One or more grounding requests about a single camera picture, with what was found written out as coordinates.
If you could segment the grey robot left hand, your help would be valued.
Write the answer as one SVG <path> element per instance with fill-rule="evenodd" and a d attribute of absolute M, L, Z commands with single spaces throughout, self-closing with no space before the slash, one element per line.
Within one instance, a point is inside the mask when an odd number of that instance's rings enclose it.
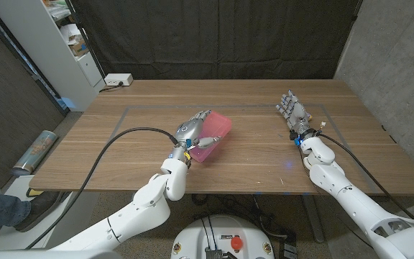
<path fill-rule="evenodd" d="M 175 148 L 182 149 L 183 151 L 188 151 L 195 147 L 207 149 L 219 142 L 222 139 L 221 136 L 200 137 L 203 123 L 210 114 L 211 110 L 200 111 L 188 121 L 180 124 L 175 133 L 175 139 L 177 140 Z"/>

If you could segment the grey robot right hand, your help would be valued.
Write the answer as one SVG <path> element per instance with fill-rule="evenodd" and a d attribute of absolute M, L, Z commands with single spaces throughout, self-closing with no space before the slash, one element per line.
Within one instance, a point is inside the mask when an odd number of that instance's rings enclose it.
<path fill-rule="evenodd" d="M 291 91 L 283 94 L 280 104 L 276 106 L 277 111 L 284 117 L 290 130 L 297 132 L 299 135 L 309 130 L 310 116 L 305 107 L 300 103 L 299 98 Z"/>

